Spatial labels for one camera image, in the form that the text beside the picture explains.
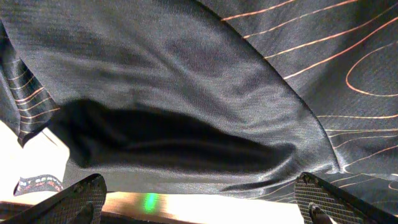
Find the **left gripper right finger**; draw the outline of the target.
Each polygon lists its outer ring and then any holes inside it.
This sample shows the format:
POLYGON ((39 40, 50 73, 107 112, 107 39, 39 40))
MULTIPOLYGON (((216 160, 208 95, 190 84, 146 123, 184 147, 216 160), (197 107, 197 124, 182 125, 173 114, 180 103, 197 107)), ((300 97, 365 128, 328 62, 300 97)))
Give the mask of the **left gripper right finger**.
POLYGON ((305 224, 397 223, 396 216, 308 172, 297 177, 294 197, 305 224))

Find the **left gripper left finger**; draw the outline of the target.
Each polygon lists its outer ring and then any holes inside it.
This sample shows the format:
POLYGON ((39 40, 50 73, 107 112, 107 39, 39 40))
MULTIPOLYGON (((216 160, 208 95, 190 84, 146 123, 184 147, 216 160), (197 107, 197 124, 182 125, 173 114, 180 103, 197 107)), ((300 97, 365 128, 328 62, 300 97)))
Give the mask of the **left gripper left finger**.
POLYGON ((4 220, 6 224, 99 224, 107 187, 92 174, 37 205, 4 220))

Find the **black printed cycling jersey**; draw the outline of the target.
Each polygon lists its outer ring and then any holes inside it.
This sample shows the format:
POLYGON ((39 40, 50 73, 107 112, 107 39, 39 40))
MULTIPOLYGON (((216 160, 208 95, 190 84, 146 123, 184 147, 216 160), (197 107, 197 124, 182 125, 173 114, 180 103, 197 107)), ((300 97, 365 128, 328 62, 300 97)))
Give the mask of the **black printed cycling jersey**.
POLYGON ((65 187, 294 203, 311 172, 397 213, 397 1, 2 1, 1 121, 65 187))

